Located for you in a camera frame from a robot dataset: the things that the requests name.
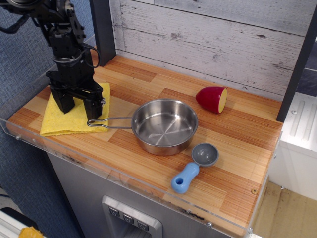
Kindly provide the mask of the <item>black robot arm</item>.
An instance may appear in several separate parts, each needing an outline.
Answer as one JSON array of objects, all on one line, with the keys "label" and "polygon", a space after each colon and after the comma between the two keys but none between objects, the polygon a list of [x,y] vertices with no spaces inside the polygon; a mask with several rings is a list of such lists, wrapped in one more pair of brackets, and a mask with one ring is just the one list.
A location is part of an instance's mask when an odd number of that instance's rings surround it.
[{"label": "black robot arm", "polygon": [[88,120],[100,117],[105,104],[103,88],[93,79],[93,47],[84,42],[84,26],[74,5],[68,0],[2,0],[0,5],[21,16],[10,27],[1,28],[2,32],[14,34],[28,19],[41,29],[57,65],[57,70],[48,71],[46,76],[59,109],[64,114],[69,112],[77,98],[83,101]]}]

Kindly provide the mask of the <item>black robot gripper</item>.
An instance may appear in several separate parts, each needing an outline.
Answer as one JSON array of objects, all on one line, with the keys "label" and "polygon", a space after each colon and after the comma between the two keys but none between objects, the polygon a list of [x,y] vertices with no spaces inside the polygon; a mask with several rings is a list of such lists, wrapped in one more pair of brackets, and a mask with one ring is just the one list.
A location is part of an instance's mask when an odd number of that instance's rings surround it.
[{"label": "black robot gripper", "polygon": [[73,98],[84,101],[87,119],[97,119],[102,115],[105,100],[102,87],[93,79],[94,65],[89,48],[76,50],[75,55],[55,57],[56,71],[48,71],[50,90],[59,109],[68,113],[74,108]]}]

